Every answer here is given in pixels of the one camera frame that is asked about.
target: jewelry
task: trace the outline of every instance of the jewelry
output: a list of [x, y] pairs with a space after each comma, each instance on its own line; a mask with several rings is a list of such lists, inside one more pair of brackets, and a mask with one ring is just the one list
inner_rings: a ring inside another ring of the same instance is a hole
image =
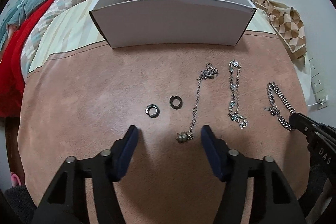
[[[233, 72], [237, 68], [236, 83], [233, 81]], [[229, 102], [229, 116], [233, 122], [238, 122], [241, 129], [247, 126], [247, 118], [239, 114], [239, 74], [241, 66], [236, 60], [232, 60], [229, 63], [230, 72], [230, 89], [231, 89], [231, 101]]]
[[[179, 104], [178, 104], [177, 106], [176, 106], [176, 105], [173, 105], [173, 101], [174, 101], [175, 99], [179, 101]], [[173, 109], [180, 109], [180, 108], [182, 107], [183, 102], [182, 102], [182, 99], [181, 99], [180, 96], [172, 96], [172, 97], [170, 97], [170, 99], [169, 99], [169, 104], [170, 104], [170, 106], [171, 106]]]
[[270, 111], [270, 114], [272, 116], [277, 115], [278, 116], [278, 121], [281, 123], [281, 125], [286, 128], [289, 131], [293, 131], [294, 128], [292, 128], [285, 120], [285, 118], [280, 115], [280, 110], [278, 110], [277, 105], [275, 104], [274, 100], [274, 95], [273, 95], [273, 90], [275, 94], [280, 98], [281, 102], [284, 104], [284, 106], [287, 108], [287, 110], [293, 114], [295, 113], [295, 109], [290, 105], [290, 103], [287, 101], [286, 97], [283, 95], [283, 93], [280, 91], [278, 85], [276, 85], [274, 82], [268, 83], [267, 84], [267, 97], [269, 100], [269, 104], [271, 105], [269, 108], [264, 107], [264, 110]]
[[193, 129], [196, 123], [196, 118], [197, 118], [197, 107], [198, 107], [198, 102], [200, 99], [200, 89], [201, 89], [201, 82], [203, 79], [213, 79], [215, 76], [218, 75], [218, 68], [212, 67], [211, 63], [207, 63], [206, 65], [207, 69], [201, 71], [199, 74], [199, 77], [197, 79], [198, 81], [198, 86], [197, 86], [197, 95], [196, 95], [196, 102], [195, 102], [195, 107], [193, 108], [193, 118], [191, 121], [191, 124], [189, 126], [189, 130], [187, 132], [179, 132], [177, 134], [177, 141], [179, 143], [184, 143], [188, 140], [192, 140], [194, 138], [193, 135]]
[[[154, 108], [155, 109], [155, 113], [154, 114], [150, 114], [149, 111]], [[151, 118], [156, 118], [159, 114], [160, 114], [160, 109], [157, 107], [157, 105], [149, 105], [146, 107], [146, 114], [151, 117]]]

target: silver bolt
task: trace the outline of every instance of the silver bolt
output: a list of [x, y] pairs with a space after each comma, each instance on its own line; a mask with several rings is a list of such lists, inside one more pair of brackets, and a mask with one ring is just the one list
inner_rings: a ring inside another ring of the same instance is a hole
[[74, 162], [75, 159], [76, 159], [76, 158], [75, 158], [74, 156], [70, 156], [70, 157], [67, 157], [67, 158], [65, 159], [65, 162], [70, 164], [70, 163]]
[[239, 152], [238, 152], [237, 150], [235, 150], [235, 149], [230, 149], [230, 150], [229, 150], [229, 154], [230, 154], [231, 156], [238, 156], [238, 155], [239, 155]]
[[101, 154], [103, 157], [106, 157], [106, 156], [108, 156], [108, 155], [111, 154], [111, 150], [109, 150], [109, 149], [105, 149], [105, 150], [103, 150], [102, 152], [100, 152], [100, 154]]
[[265, 156], [264, 160], [266, 160], [267, 162], [273, 162], [274, 159], [271, 156]]

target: brown tablecloth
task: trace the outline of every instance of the brown tablecloth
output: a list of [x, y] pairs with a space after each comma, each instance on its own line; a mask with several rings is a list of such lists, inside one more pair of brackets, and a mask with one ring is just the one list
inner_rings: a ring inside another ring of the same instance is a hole
[[[248, 126], [240, 129], [228, 114], [228, 63], [241, 63], [240, 112]], [[197, 78], [211, 62], [219, 68], [214, 80], [201, 85], [195, 139], [178, 144], [176, 133], [192, 119]], [[310, 157], [305, 136], [289, 132], [269, 106], [266, 85], [275, 81], [297, 112], [306, 105], [295, 70], [276, 35], [246, 31], [236, 47], [170, 44], [111, 49], [106, 42], [53, 54], [28, 76], [19, 151], [26, 185], [36, 204], [64, 159], [95, 156], [121, 138], [131, 124], [141, 129], [127, 175], [115, 183], [126, 223], [212, 223], [225, 187], [213, 176], [201, 145], [200, 129], [209, 124], [231, 148], [246, 156], [274, 157], [295, 194], [307, 185]], [[172, 109], [178, 95], [183, 107]], [[145, 108], [156, 104], [160, 115]], [[287, 118], [280, 100], [276, 104]], [[88, 190], [91, 223], [92, 191]], [[246, 206], [251, 206], [251, 191]], [[248, 222], [248, 210], [243, 223]]]

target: pink slipper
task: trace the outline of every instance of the pink slipper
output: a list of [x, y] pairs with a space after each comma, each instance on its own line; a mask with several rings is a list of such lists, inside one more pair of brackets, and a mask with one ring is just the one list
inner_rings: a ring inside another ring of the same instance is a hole
[[14, 172], [11, 172], [10, 177], [11, 177], [11, 180], [12, 180], [12, 187], [22, 185], [20, 178]]

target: chain bracelet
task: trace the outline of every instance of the chain bracelet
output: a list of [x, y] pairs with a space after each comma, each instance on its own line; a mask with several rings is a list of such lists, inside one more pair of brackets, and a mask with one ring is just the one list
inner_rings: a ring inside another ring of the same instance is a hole
[[[233, 73], [237, 68], [236, 83], [233, 80]], [[240, 75], [241, 65], [236, 60], [231, 60], [229, 63], [230, 72], [230, 89], [231, 89], [231, 100], [229, 102], [229, 116], [233, 122], [239, 123], [239, 127], [243, 129], [247, 126], [246, 117], [239, 114], [239, 75]]]
[[193, 118], [189, 126], [189, 130], [187, 132], [180, 132], [177, 134], [176, 140], [179, 143], [184, 143], [194, 138], [193, 130], [194, 130], [196, 119], [197, 119], [197, 108], [198, 108], [198, 102], [200, 100], [200, 90], [201, 90], [202, 80], [203, 79], [213, 79], [215, 76], [218, 75], [218, 68], [214, 68], [211, 63], [207, 63], [206, 67], [207, 69], [201, 71], [197, 79], [198, 86], [197, 86], [197, 92], [196, 92], [196, 102], [195, 102], [195, 107], [193, 108]]
[[289, 131], [293, 131], [294, 128], [292, 128], [290, 126], [289, 122], [287, 122], [285, 120], [285, 118], [280, 114], [280, 110], [278, 109], [277, 105], [275, 104], [275, 99], [274, 99], [273, 91], [280, 98], [281, 102], [284, 104], [284, 106], [286, 107], [286, 109], [291, 114], [295, 113], [295, 109], [290, 105], [290, 103], [288, 102], [288, 100], [286, 99], [286, 97], [283, 95], [283, 93], [280, 91], [279, 87], [274, 82], [267, 84], [267, 97], [268, 97], [268, 100], [269, 100], [269, 104], [271, 106], [269, 108], [264, 107], [264, 110], [270, 111], [270, 114], [272, 116], [278, 116], [278, 121], [281, 123], [281, 125], [285, 129], [287, 129]]

